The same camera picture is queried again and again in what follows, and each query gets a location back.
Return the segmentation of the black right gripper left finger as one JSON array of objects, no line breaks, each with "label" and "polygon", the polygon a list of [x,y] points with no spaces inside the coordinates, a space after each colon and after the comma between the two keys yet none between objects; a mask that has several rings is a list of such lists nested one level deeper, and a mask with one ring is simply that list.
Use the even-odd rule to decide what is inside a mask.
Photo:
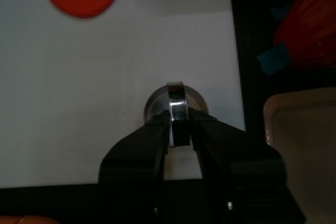
[{"label": "black right gripper left finger", "polygon": [[107,153],[99,172],[100,203],[115,224],[156,224],[171,116],[163,111]]}]

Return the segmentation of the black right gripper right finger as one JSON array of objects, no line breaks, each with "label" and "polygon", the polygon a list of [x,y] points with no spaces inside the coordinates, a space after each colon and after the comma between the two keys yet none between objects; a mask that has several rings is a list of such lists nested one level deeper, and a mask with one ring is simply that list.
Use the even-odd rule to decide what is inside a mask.
[{"label": "black right gripper right finger", "polygon": [[280,153],[196,109],[189,124],[215,224],[305,224]]}]

